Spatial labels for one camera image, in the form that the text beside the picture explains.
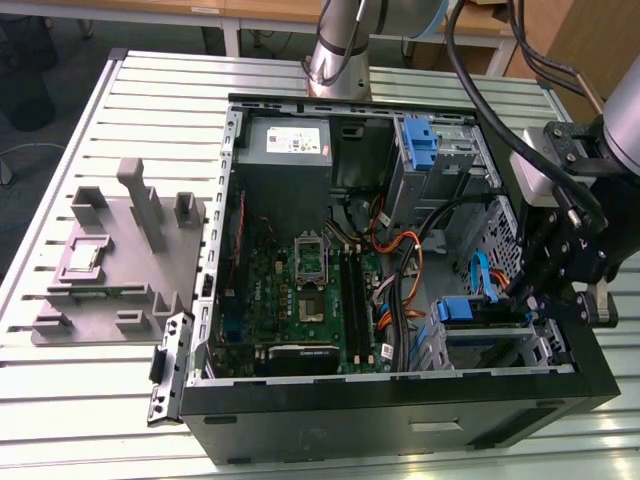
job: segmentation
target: green motherboard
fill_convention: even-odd
[[[346,348],[343,289],[341,285],[341,252],[328,249],[323,254],[326,283],[321,288],[297,286],[294,248],[254,250],[249,259],[247,294],[243,319],[224,319],[227,332],[235,330],[226,343],[226,367],[229,376],[251,376],[254,348],[269,345],[326,345],[339,347],[340,368],[337,373],[375,373],[385,371],[380,346],[375,345],[371,319],[366,320],[371,356],[354,362]],[[299,271],[321,269],[316,252],[301,252]],[[367,295],[379,279],[380,265],[376,255],[360,254],[362,281]]]

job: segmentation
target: gray carpet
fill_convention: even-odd
[[[0,152],[32,142],[66,145],[114,47],[203,54],[206,39],[210,53],[224,55],[222,32],[217,29],[203,32],[197,27],[94,22],[93,32],[91,39],[83,40],[74,20],[53,19],[50,33],[59,61],[44,77],[56,106],[56,118],[39,131],[23,133],[13,129],[0,115]],[[300,60],[313,52],[315,38],[306,34],[289,37],[287,33],[273,33],[262,38],[260,48],[254,43],[252,34],[243,32],[243,56]],[[370,62],[377,66],[402,67],[400,42],[373,40]],[[56,148],[38,147],[23,148],[2,157],[15,174],[15,180],[11,188],[0,188],[0,280],[20,246],[61,154]]]

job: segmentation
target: aluminum slotted table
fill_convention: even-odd
[[[478,86],[517,132],[566,118],[555,95],[534,82],[479,77]],[[374,68],[371,87],[376,101],[470,106],[446,73]],[[507,450],[216,467],[186,427],[147,428],[151,344],[32,346],[77,187],[124,195],[119,159],[141,157],[145,182],[160,196],[192,191],[210,214],[231,92],[303,96],[306,86],[293,62],[148,52],[107,62],[0,289],[0,478],[638,478],[640,257],[610,286],[618,328],[598,332],[622,395]]]

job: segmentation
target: motherboard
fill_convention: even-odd
[[[334,373],[389,370],[365,300],[380,282],[377,256],[325,248],[320,240],[317,251],[296,243],[251,252],[244,316],[223,319],[226,342],[214,348],[217,376],[259,374],[264,356],[276,346],[281,353],[305,349],[317,355],[329,355],[326,349],[333,349],[330,356],[338,362]],[[305,272],[319,271],[324,272],[322,280],[316,276],[300,283]]]

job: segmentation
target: white label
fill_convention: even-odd
[[[191,7],[191,11],[193,13],[213,13],[214,15],[220,14],[220,10],[218,10],[217,8]]]
[[[319,128],[271,127],[267,131],[268,153],[320,153]]]
[[[382,350],[380,351],[380,356],[382,358],[386,358],[387,360],[393,360],[393,347],[388,343],[383,343]]]
[[[388,227],[389,223],[391,223],[391,219],[387,217],[384,212],[380,212],[380,215],[378,215],[378,220],[380,220],[380,223],[382,223],[385,227]]]

